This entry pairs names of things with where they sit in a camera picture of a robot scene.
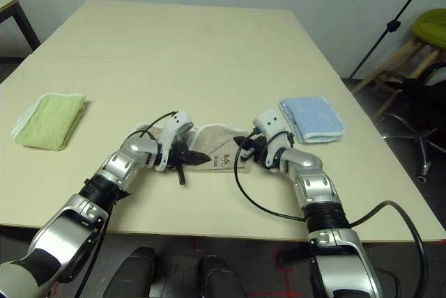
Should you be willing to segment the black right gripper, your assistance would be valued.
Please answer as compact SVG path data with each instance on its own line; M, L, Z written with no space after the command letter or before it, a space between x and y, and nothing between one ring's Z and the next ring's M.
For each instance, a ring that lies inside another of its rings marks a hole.
M238 146L245 147L240 152L241 160L253 158L255 162L265 164L268 153L265 136L258 136L255 139L251 139L248 136L235 136L233 140Z

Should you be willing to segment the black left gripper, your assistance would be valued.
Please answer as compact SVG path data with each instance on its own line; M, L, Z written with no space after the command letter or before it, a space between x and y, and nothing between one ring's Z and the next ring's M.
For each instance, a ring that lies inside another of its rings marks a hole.
M211 158L203 152L189 151L187 143L180 139L172 143L167 160L167 168L176 169L179 185L186 185L184 165L199 166L209 162Z

